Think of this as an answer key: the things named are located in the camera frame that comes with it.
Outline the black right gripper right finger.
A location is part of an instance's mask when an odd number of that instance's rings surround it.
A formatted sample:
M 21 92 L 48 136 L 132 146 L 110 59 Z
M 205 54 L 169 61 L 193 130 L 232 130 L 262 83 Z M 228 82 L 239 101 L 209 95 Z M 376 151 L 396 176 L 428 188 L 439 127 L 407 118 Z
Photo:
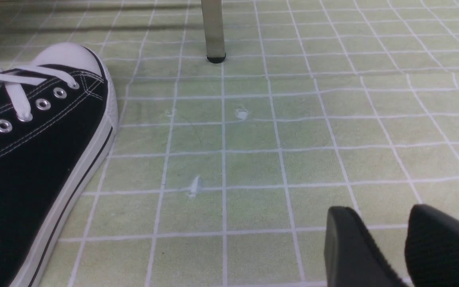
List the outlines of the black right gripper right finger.
M 459 220 L 430 205 L 414 205 L 404 254 L 416 287 L 459 287 Z

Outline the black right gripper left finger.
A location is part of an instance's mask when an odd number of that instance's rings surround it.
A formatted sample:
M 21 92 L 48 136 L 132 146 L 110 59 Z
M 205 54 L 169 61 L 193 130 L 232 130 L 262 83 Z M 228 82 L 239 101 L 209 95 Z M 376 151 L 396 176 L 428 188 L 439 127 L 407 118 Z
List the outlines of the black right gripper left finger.
M 345 206 L 328 209 L 324 260 L 328 287 L 406 287 L 361 217 Z

